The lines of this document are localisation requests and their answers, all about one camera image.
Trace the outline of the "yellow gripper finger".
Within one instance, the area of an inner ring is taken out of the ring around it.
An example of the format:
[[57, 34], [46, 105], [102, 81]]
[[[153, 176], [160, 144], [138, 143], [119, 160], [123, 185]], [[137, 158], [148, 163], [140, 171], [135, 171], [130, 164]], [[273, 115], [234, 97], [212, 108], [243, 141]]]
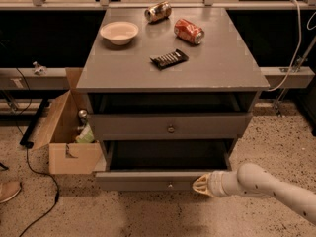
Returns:
[[211, 192], [208, 187], [208, 181], [209, 181], [209, 174], [204, 174], [197, 178], [193, 184], [192, 188], [195, 192], [210, 196]]

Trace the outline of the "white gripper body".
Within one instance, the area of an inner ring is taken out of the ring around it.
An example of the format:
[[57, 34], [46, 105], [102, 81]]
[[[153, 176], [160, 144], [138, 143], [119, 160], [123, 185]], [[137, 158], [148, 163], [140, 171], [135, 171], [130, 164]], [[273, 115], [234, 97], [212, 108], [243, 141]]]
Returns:
[[215, 198], [226, 198], [228, 193], [224, 190], [223, 180], [226, 175], [224, 171], [214, 171], [210, 174], [208, 180], [208, 188]]

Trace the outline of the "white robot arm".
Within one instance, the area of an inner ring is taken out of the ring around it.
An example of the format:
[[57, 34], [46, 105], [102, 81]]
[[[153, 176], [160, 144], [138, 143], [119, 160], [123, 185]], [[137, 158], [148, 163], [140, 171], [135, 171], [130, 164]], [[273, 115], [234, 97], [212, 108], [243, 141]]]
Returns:
[[312, 224], [316, 224], [316, 194], [283, 182], [254, 163], [244, 163], [236, 171], [212, 171], [192, 184], [197, 193], [212, 198], [240, 196], [271, 197]]

